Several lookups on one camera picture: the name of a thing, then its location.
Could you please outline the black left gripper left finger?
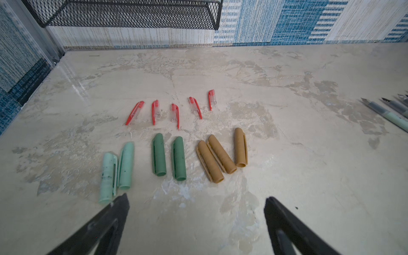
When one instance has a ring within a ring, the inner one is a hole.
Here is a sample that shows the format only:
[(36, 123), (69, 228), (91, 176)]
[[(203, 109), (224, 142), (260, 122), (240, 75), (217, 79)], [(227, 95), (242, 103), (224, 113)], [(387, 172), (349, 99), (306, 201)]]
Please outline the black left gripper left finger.
[(50, 255), (115, 255), (130, 209), (127, 194), (115, 198)]

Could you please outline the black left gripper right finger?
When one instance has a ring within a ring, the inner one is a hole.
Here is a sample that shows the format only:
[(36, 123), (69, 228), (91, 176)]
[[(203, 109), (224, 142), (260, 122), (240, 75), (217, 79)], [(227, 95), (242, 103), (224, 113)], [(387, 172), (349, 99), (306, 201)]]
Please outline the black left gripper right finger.
[(338, 255), (339, 253), (300, 221), (276, 198), (266, 199), (264, 215), (276, 255)]

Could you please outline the mint pen cap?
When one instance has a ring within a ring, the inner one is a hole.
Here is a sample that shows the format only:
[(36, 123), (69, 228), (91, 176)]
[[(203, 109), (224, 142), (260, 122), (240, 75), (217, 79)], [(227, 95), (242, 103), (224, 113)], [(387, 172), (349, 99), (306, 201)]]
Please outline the mint pen cap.
[(118, 158), (112, 153), (105, 153), (102, 167), (99, 203), (110, 203), (116, 196), (118, 181)]
[(135, 144), (134, 142), (127, 142), (121, 152), (120, 175), (118, 180), (118, 187), (121, 190), (127, 190), (131, 188), (134, 156)]

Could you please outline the tan marker cap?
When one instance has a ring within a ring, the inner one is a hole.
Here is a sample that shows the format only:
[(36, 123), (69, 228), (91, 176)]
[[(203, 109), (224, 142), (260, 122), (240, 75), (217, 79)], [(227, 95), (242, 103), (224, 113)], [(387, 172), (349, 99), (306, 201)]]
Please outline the tan marker cap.
[(196, 152), (209, 180), (213, 183), (222, 182), (224, 180), (224, 176), (221, 169), (219, 168), (218, 163), (215, 157), (212, 155), (209, 147), (203, 140), (199, 141), (196, 147)]
[(232, 174), (237, 170), (237, 166), (214, 135), (209, 136), (207, 145), (223, 172)]

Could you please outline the green marker cap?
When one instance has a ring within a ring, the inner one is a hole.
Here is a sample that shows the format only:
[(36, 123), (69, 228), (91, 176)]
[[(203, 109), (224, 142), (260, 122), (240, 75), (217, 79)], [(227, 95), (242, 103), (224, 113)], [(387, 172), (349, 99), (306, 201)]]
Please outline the green marker cap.
[(165, 160), (164, 138), (161, 133), (158, 133), (153, 138), (152, 161), (153, 161), (154, 174), (156, 176), (166, 175), (167, 170), (166, 170), (166, 160)]
[(186, 160), (184, 154), (184, 143), (182, 137), (176, 137), (172, 144), (172, 163), (173, 163), (173, 175), (177, 181), (185, 181), (187, 178), (186, 173)]

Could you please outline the red pen cap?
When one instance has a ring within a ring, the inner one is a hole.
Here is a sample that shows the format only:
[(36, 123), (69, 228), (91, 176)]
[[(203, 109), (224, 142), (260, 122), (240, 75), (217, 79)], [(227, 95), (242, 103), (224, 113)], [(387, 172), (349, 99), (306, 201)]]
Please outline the red pen cap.
[(180, 110), (179, 107), (172, 103), (171, 104), (171, 112), (172, 112), (172, 118), (171, 121), (176, 123), (177, 129), (180, 129)]
[(136, 103), (135, 107), (131, 111), (130, 115), (128, 116), (125, 125), (128, 126), (133, 120), (137, 119), (140, 111), (144, 107), (145, 102), (144, 101), (139, 101)]
[(200, 110), (197, 100), (193, 97), (189, 97), (189, 104), (192, 109), (192, 112), (194, 114), (198, 114), (198, 117), (202, 120), (203, 116), (201, 114), (201, 110)]
[(159, 100), (152, 103), (152, 123), (156, 124), (156, 119), (160, 117)]
[(209, 110), (212, 111), (212, 108), (217, 104), (215, 90), (212, 89), (208, 92), (208, 103), (209, 103)]

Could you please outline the mint highlighter pen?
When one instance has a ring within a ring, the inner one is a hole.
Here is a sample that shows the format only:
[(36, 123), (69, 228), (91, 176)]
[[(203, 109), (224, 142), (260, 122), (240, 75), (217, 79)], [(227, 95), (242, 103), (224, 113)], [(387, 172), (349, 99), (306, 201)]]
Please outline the mint highlighter pen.
[(392, 109), (396, 110), (406, 119), (408, 118), (408, 108), (397, 101), (389, 100), (387, 98), (382, 98), (383, 102), (385, 102), (388, 106)]
[(378, 105), (375, 102), (372, 102), (368, 99), (361, 98), (362, 102), (371, 108), (373, 111), (384, 117), (385, 119), (389, 120), (405, 132), (408, 131), (408, 122), (403, 120), (402, 118), (398, 117), (396, 114), (388, 111), (387, 109), (383, 108), (382, 106)]

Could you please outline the tan highlighter pen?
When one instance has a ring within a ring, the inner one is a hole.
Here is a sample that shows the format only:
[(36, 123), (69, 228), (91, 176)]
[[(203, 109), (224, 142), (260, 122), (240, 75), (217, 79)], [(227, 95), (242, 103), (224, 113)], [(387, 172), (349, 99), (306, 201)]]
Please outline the tan highlighter pen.
[(398, 99), (403, 103), (406, 107), (408, 107), (408, 96), (407, 95), (402, 95), (398, 94)]

